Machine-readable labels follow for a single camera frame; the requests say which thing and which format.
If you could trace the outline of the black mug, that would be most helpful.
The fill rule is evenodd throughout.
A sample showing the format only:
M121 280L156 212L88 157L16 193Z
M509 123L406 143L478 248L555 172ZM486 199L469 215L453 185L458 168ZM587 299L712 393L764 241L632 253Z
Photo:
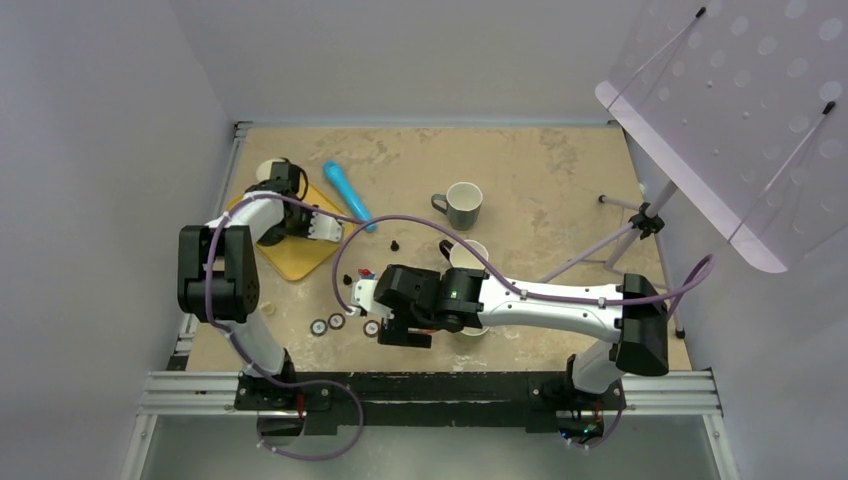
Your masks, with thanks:
M483 244L471 239L466 240L466 243L471 247L472 250L479 253L485 260L489 259L489 252ZM485 269L484 263L481 262L467 248L461 245L456 245L455 243L447 239L443 239L438 243L438 248L442 256L454 268L466 268L477 270Z

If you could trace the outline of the grey mug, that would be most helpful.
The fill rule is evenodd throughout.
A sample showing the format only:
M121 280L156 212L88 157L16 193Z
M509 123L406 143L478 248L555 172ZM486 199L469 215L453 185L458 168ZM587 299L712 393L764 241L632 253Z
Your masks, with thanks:
M457 182L445 194L433 194L431 206L446 216L451 227L468 231L477 222L483 204L483 192L474 183Z

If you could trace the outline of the light green mug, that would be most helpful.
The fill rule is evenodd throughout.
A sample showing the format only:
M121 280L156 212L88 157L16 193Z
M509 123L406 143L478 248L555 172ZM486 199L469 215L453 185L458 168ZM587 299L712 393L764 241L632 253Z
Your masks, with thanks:
M457 332L453 335L453 337L463 343L474 343L482 340L487 333L489 332L489 327L483 328L466 328Z

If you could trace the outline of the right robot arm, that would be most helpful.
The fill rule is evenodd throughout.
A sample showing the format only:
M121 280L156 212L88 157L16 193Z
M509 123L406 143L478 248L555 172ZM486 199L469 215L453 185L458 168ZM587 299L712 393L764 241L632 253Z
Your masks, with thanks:
M383 345L428 348L427 331L527 326L594 338L573 356L561 381L564 399L584 407L625 374L669 373L668 310L643 276L616 284L563 286L498 278L482 269L443 273L390 265L357 283L353 301L381 318Z

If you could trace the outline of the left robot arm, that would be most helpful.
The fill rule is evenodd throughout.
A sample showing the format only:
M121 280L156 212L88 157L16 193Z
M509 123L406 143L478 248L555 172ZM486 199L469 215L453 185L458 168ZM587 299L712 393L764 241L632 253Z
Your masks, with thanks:
M215 220L183 227L178 236L179 307L224 335L243 361L243 374L262 379L259 395L275 409L295 402L299 384L287 350L257 313L255 247L308 235L307 190L302 167L287 158L269 160L237 203Z

